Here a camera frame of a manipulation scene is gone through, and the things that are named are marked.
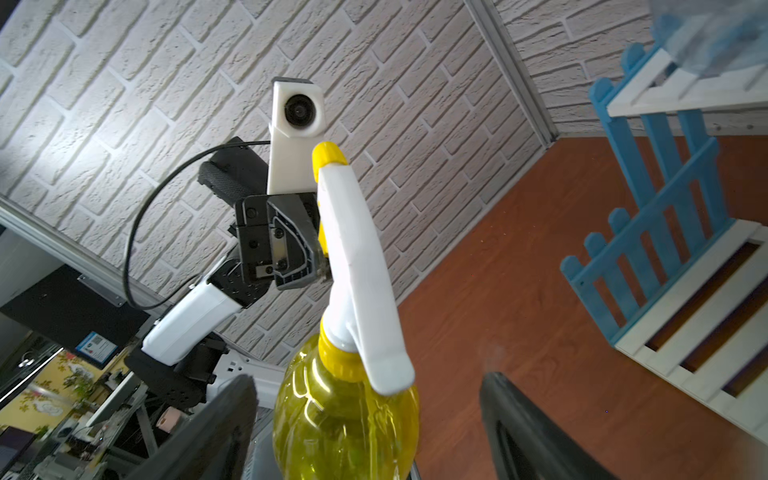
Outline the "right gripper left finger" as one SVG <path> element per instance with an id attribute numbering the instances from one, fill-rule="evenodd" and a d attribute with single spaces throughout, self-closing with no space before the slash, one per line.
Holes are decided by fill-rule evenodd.
<path id="1" fill-rule="evenodd" d="M 253 380 L 233 379 L 199 414 L 134 469 L 130 479 L 239 479 L 258 409 Z"/>

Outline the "clear spray bottle blue cap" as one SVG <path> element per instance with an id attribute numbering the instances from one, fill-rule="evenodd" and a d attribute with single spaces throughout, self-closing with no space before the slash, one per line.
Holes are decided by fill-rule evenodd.
<path id="1" fill-rule="evenodd" d="M 767 62 L 767 3 L 650 0 L 652 35 L 673 62 L 715 76 Z"/>

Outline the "yellow spray bottle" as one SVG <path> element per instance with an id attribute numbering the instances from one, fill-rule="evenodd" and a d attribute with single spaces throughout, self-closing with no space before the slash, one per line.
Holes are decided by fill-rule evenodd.
<path id="1" fill-rule="evenodd" d="M 419 396 L 377 228 L 332 142 L 312 153 L 322 253 L 333 277 L 318 334 L 286 369 L 273 418 L 285 479 L 406 479 Z"/>

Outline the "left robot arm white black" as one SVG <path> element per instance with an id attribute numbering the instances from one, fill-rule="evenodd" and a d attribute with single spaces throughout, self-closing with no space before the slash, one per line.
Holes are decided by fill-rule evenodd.
<path id="1" fill-rule="evenodd" d="M 250 377 L 261 407 L 276 405 L 283 369 L 252 357 L 216 334 L 224 321 L 256 304 L 271 288 L 303 289 L 330 277 L 318 234 L 313 176 L 316 139 L 257 142 L 232 138 L 186 161 L 198 182 L 234 209 L 236 245 L 172 306 L 126 361 L 164 402 L 179 410 L 213 400 L 239 375 Z"/>

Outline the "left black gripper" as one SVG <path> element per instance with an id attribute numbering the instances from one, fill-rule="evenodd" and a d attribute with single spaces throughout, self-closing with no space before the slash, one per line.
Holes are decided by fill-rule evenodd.
<path id="1" fill-rule="evenodd" d="M 235 203 L 241 271 L 251 285 L 300 289 L 327 279 L 314 193 L 251 195 Z"/>

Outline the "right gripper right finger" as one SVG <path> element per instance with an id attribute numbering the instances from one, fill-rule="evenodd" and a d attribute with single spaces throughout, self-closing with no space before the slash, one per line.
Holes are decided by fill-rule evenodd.
<path id="1" fill-rule="evenodd" d="M 503 373 L 483 376 L 479 400 L 499 479 L 613 479 Z"/>

